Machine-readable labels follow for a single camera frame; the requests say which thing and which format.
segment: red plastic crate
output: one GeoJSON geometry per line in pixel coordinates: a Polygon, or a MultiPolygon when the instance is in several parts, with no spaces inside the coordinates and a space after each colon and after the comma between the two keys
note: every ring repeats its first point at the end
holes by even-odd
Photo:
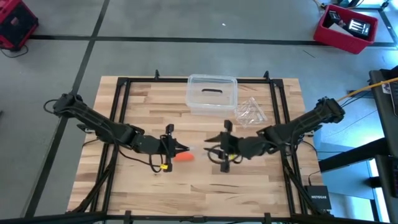
{"type": "Polygon", "coordinates": [[[326,7],[324,15],[319,21],[317,29],[313,35],[313,39],[321,43],[337,47],[341,50],[351,52],[353,54],[359,54],[366,46],[369,46],[374,43],[374,39],[376,37],[376,31],[377,31],[376,18],[371,16],[366,16],[364,14],[360,14],[339,6],[328,5],[326,7]],[[351,19],[358,19],[363,22],[369,23],[371,25],[371,28],[369,31],[368,40],[346,35],[341,32],[337,32],[327,27],[324,27],[323,22],[329,10],[336,11],[340,15],[340,18],[345,23],[348,23],[351,19]]]}

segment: gray floor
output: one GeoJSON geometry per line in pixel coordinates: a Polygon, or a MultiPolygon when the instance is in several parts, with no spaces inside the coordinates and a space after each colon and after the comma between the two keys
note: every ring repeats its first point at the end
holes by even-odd
{"type": "MultiPolygon", "coordinates": [[[[103,0],[25,2],[39,18],[35,34],[91,35],[103,0]]],[[[398,30],[397,11],[386,14],[398,30]]],[[[311,0],[111,0],[99,35],[312,40],[320,16],[311,0]]],[[[376,40],[392,42],[381,20],[376,40]]],[[[30,40],[27,55],[0,55],[0,218],[21,215],[58,121],[42,105],[70,91],[87,44],[30,40]]],[[[366,86],[368,71],[397,64],[398,51],[385,47],[352,55],[318,46],[103,41],[94,45],[79,94],[91,106],[103,75],[153,76],[159,69],[164,76],[261,77],[269,70],[274,78],[299,78],[310,110],[323,96],[338,98],[366,86]]],[[[375,109],[371,100],[349,105],[340,124],[322,129],[322,142],[356,147],[382,136],[375,109]]],[[[76,124],[68,123],[36,215],[63,213],[67,207],[84,140],[76,124]]]]}

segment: wooden table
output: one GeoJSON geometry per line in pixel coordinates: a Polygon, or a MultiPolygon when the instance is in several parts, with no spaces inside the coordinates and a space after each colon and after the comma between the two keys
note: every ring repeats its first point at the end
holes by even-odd
{"type": "MultiPolygon", "coordinates": [[[[105,116],[111,111],[117,79],[102,77],[99,85],[94,110],[105,116]]],[[[285,78],[284,83],[289,114],[294,119],[304,113],[299,80],[285,78]]],[[[255,136],[257,130],[275,124],[268,85],[239,84],[238,89],[238,103],[253,96],[268,120],[244,129],[232,117],[235,136],[255,136]]],[[[154,174],[150,167],[119,155],[108,213],[123,215],[125,210],[131,210],[135,215],[263,217],[269,212],[272,217],[289,217],[280,153],[243,160],[240,165],[232,164],[230,173],[221,173],[219,165],[211,163],[203,150],[212,144],[203,140],[224,131],[224,119],[191,115],[185,105],[185,90],[185,83],[132,83],[125,123],[143,128],[147,134],[156,137],[164,134],[166,125],[173,123],[173,136],[191,147],[195,160],[174,162],[173,172],[154,174]]],[[[119,119],[119,110],[115,121],[119,119]]],[[[284,120],[281,106],[279,111],[284,120]]],[[[86,141],[94,138],[95,135],[88,134],[86,141]]],[[[96,141],[83,148],[68,209],[75,208],[94,186],[102,147],[103,143],[96,141]]],[[[128,156],[148,160],[148,155],[122,150],[128,156]]],[[[315,151],[306,144],[299,145],[297,154],[306,185],[308,175],[319,170],[318,159],[315,151]]],[[[158,164],[160,159],[154,158],[154,164],[158,164]]],[[[312,184],[322,184],[319,173],[312,175],[311,181],[312,184]]],[[[292,186],[295,208],[300,212],[297,189],[292,186]]],[[[103,192],[99,203],[103,201],[103,192]]]]}

